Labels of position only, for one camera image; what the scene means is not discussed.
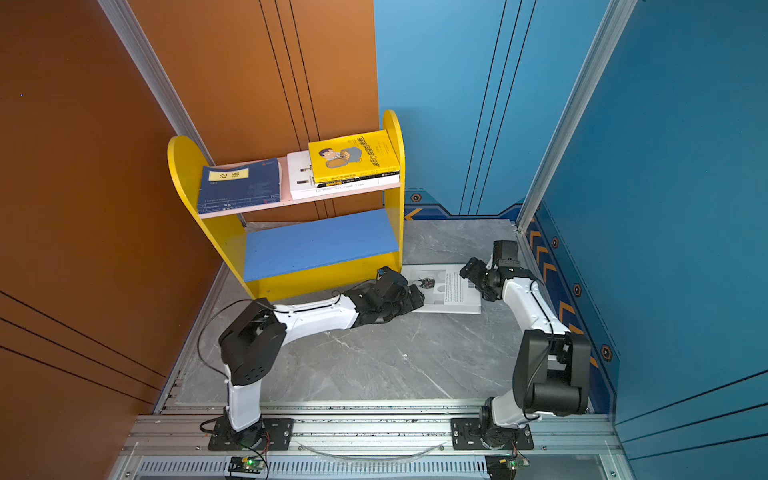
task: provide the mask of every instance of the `yellow book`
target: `yellow book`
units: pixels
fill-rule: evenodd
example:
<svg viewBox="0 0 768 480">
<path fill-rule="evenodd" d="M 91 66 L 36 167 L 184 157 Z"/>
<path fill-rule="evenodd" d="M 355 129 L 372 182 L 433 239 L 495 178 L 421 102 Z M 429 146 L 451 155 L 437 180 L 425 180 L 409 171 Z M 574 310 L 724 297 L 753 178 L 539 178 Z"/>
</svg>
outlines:
<svg viewBox="0 0 768 480">
<path fill-rule="evenodd" d="M 399 172 L 386 130 L 310 143 L 315 183 Z"/>
</svg>

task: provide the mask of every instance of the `book cover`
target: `book cover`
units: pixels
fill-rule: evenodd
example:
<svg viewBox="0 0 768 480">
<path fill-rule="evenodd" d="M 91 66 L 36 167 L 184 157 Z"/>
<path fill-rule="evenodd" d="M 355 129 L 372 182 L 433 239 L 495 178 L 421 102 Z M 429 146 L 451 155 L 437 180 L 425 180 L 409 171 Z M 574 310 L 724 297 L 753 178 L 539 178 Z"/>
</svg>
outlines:
<svg viewBox="0 0 768 480">
<path fill-rule="evenodd" d="M 384 130 L 311 142 L 310 159 L 318 184 L 400 171 Z"/>
<path fill-rule="evenodd" d="M 199 214 L 279 201 L 280 164 L 276 158 L 235 168 L 203 167 Z"/>
<path fill-rule="evenodd" d="M 381 185 L 392 185 L 400 182 L 400 172 L 372 175 L 364 178 L 352 178 L 316 184 L 312 175 L 312 161 L 309 151 L 288 154 L 288 180 L 291 197 L 294 200 L 320 197 L 342 191 L 360 190 Z"/>
<path fill-rule="evenodd" d="M 458 272 L 464 265 L 403 265 L 409 285 L 424 294 L 422 313 L 480 313 L 480 292 Z"/>
</svg>

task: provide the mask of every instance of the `robotic arm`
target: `robotic arm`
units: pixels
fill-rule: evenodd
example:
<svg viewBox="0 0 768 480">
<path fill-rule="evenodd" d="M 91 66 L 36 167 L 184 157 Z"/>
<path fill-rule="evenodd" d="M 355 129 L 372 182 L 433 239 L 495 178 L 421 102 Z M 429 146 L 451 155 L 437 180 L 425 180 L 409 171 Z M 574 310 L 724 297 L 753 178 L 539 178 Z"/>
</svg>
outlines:
<svg viewBox="0 0 768 480">
<path fill-rule="evenodd" d="M 488 399 L 480 411 L 481 437 L 497 447 L 542 414 L 581 414 L 588 401 L 590 344 L 558 321 L 517 256 L 516 242 L 500 240 L 489 265 L 472 258 L 461 271 L 485 300 L 507 303 L 523 330 L 512 390 Z M 261 379 L 283 345 L 328 330 L 387 323 L 423 304 L 419 289 L 387 266 L 374 283 L 334 299 L 301 305 L 254 300 L 219 337 L 228 377 L 227 428 L 238 442 L 252 445 L 258 438 Z"/>
</svg>

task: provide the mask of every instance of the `blue shelf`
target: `blue shelf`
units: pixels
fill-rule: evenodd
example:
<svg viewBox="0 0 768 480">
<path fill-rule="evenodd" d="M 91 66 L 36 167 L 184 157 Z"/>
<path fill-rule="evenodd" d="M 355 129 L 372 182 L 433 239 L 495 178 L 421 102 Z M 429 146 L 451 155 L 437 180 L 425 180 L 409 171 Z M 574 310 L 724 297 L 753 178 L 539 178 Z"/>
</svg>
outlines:
<svg viewBox="0 0 768 480">
<path fill-rule="evenodd" d="M 371 210 L 249 233 L 246 282 L 398 251 L 386 212 Z"/>
</svg>

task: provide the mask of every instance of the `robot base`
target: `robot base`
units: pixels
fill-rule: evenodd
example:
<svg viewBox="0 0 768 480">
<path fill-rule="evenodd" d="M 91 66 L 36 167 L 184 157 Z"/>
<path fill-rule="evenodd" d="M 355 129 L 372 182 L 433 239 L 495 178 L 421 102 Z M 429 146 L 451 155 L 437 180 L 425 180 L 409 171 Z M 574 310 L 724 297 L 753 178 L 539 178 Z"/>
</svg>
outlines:
<svg viewBox="0 0 768 480">
<path fill-rule="evenodd" d="M 252 449 L 261 452 L 266 448 L 267 434 L 270 451 L 285 452 L 293 434 L 293 419 L 260 419 L 247 429 L 235 432 L 229 418 L 221 416 L 216 419 L 213 433 L 210 434 L 208 450 L 222 452 Z"/>
<path fill-rule="evenodd" d="M 480 416 L 451 419 L 454 450 L 533 450 L 531 429 L 505 429 L 494 424 L 491 400 L 480 408 Z"/>
</svg>

